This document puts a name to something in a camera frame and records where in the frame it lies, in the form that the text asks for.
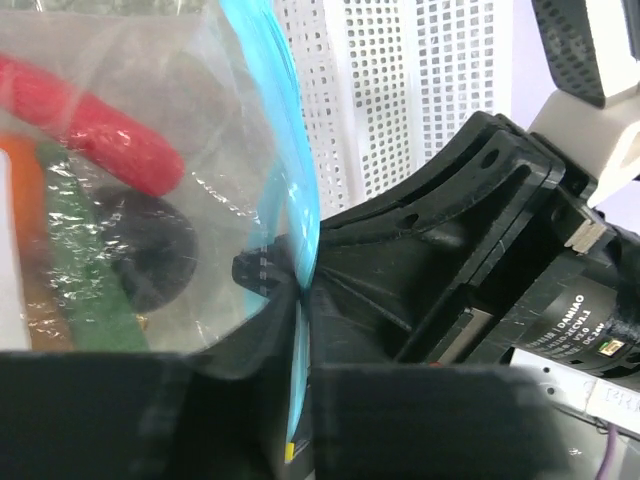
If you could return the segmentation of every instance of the white mesh basket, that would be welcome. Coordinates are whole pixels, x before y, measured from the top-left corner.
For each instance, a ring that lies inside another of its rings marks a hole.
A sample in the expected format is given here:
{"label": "white mesh basket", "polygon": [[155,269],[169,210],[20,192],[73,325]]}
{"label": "white mesh basket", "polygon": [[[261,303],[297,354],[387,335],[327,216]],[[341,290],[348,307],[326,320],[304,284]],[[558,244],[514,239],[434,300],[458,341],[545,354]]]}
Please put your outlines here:
{"label": "white mesh basket", "polygon": [[274,0],[323,217],[428,161],[476,110],[509,115],[513,0]]}

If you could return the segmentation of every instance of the green object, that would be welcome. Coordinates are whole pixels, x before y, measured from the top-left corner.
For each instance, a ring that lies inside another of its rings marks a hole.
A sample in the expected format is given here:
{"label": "green object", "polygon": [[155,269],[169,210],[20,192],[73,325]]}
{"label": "green object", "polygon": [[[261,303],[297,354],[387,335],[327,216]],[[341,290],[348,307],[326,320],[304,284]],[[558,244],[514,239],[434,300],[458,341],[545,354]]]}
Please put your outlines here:
{"label": "green object", "polygon": [[89,199],[70,168],[68,152],[42,143],[52,282],[67,312],[78,350],[146,351],[147,340],[105,253]]}

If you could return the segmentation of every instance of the ziplock bag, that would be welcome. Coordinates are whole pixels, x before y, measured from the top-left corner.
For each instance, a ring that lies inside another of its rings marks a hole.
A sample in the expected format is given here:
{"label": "ziplock bag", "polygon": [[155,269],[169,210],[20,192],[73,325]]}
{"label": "ziplock bag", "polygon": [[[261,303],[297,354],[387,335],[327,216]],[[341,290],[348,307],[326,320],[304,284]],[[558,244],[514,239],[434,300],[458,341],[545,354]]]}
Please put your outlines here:
{"label": "ziplock bag", "polygon": [[157,3],[0,16],[4,227],[23,297],[1,348],[205,348],[260,308],[233,257],[285,232],[310,282],[317,188],[267,3]]}

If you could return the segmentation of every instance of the red object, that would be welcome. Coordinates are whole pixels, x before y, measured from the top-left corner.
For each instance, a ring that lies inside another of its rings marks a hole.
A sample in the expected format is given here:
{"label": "red object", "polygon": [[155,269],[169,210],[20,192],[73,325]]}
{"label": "red object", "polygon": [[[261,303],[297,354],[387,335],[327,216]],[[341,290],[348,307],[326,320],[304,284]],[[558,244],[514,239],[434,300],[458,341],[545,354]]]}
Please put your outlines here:
{"label": "red object", "polygon": [[0,108],[149,195],[170,192],[184,175],[182,158],[161,135],[95,95],[4,54]]}

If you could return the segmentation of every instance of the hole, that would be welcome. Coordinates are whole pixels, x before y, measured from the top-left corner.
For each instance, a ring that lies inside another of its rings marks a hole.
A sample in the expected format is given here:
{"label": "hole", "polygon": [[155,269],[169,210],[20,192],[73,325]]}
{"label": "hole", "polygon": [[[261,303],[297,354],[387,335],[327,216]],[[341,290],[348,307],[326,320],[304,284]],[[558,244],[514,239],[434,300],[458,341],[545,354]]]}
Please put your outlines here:
{"label": "hole", "polygon": [[552,222],[562,222],[567,217],[567,209],[564,206],[556,208],[551,214]]}
{"label": "hole", "polygon": [[398,223],[396,223],[396,227],[403,230],[408,230],[415,225],[419,218],[420,216],[417,213],[412,213],[411,215],[407,215],[406,217],[400,219]]}
{"label": "hole", "polygon": [[482,163],[480,164],[480,168],[485,169],[485,168],[489,168],[491,165],[493,165],[496,160],[498,159],[498,155],[500,155],[500,150],[491,150],[486,157],[484,157],[484,159],[482,160]]}

